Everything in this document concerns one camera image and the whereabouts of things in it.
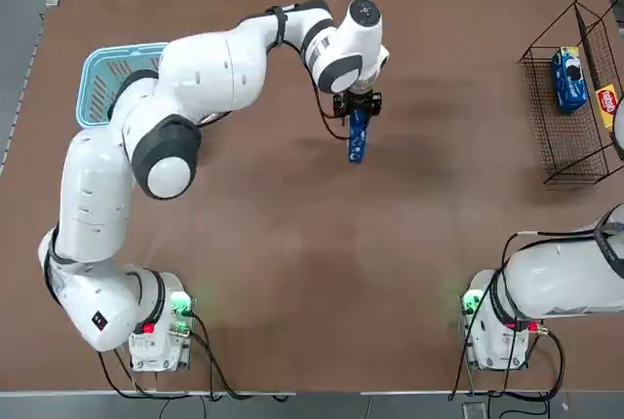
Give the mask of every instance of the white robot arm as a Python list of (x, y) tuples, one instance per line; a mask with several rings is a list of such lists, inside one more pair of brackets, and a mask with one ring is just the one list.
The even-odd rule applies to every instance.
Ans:
[(198, 124), (242, 109), (260, 94), (266, 57), (281, 43), (298, 50), (318, 89), (365, 94), (388, 59), (381, 13), (355, 0), (336, 28), (323, 1), (272, 8), (226, 32), (170, 43), (158, 73), (133, 73), (109, 110), (109, 124), (76, 134), (63, 168), (58, 226), (39, 247), (52, 296), (98, 351), (129, 339), (145, 369), (174, 368), (171, 299), (179, 280), (111, 261), (126, 237), (134, 183), (170, 200), (190, 186), (201, 144)]
[(480, 271), (463, 296), (464, 349), (475, 369), (524, 367), (531, 323), (624, 311), (624, 207), (587, 229), (519, 235), (542, 240)]

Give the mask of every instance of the wire basket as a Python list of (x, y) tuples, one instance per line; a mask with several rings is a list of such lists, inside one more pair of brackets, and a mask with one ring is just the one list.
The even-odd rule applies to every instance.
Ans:
[[(574, 0), (535, 38), (519, 60), (529, 88), (530, 119), (546, 172), (544, 183), (595, 184), (624, 168), (624, 154), (613, 144), (595, 96), (597, 90), (609, 85), (620, 103), (623, 96), (605, 25), (605, 17), (618, 1), (597, 13), (581, 0)], [(588, 94), (582, 107), (566, 114), (559, 111), (551, 72), (551, 58), (560, 46), (582, 50)]]

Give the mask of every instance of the brown table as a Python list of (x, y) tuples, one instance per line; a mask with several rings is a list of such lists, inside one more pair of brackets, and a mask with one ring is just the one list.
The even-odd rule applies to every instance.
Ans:
[[(0, 180), (0, 390), (107, 389), (36, 258), (58, 219), (85, 57), (227, 29), (293, 1), (302, 0), (61, 0), (46, 15)], [(328, 0), (338, 19), (349, 1)], [(135, 190), (118, 260), (182, 278), (236, 389), (449, 390), (457, 296), (476, 271), (498, 264), (507, 236), (586, 224), (624, 196), (621, 175), (584, 190), (541, 185), (515, 62), (571, 0), (374, 1), (391, 58), (363, 164), (348, 164), (345, 146), (325, 132), (307, 75), (285, 48), (271, 54), (258, 102), (205, 131), (182, 198), (160, 203)], [(622, 318), (549, 326), (565, 344), (566, 389), (624, 387)], [(556, 357), (547, 342), (542, 349), (529, 371), (512, 375), (512, 388), (550, 387)], [(207, 390), (207, 378), (196, 354), (190, 373), (141, 381)]]

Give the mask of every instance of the plastic basket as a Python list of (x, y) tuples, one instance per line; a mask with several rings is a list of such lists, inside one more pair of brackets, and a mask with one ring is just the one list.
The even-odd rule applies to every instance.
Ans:
[(166, 42), (97, 49), (85, 60), (80, 78), (76, 120), (83, 129), (108, 123), (108, 108), (128, 75), (158, 70)]

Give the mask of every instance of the gray floor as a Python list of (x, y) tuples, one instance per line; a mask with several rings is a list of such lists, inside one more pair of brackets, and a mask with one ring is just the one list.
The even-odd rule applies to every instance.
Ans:
[(45, 8), (46, 0), (0, 0), (0, 160)]
[[(224, 399), (207, 403), (207, 416), (218, 419), (365, 419), (370, 397), (359, 395), (322, 394), (297, 395), (286, 403), (271, 398), (246, 401)], [(439, 418), (461, 419), (464, 402), (479, 402), (458, 395), (453, 402), (447, 395), (375, 396), (370, 404), (369, 419)], [(110, 395), (0, 398), (0, 417), (22, 419), (156, 419), (164, 402), (158, 400), (125, 400)], [(516, 400), (493, 400), (490, 418), (507, 409), (538, 412), (541, 404), (531, 405)], [(622, 417), (624, 396), (615, 393), (562, 394), (551, 403), (553, 419), (611, 419)], [(201, 419), (203, 410), (199, 398), (173, 401), (163, 418)], [(520, 417), (507, 414), (507, 418)]]

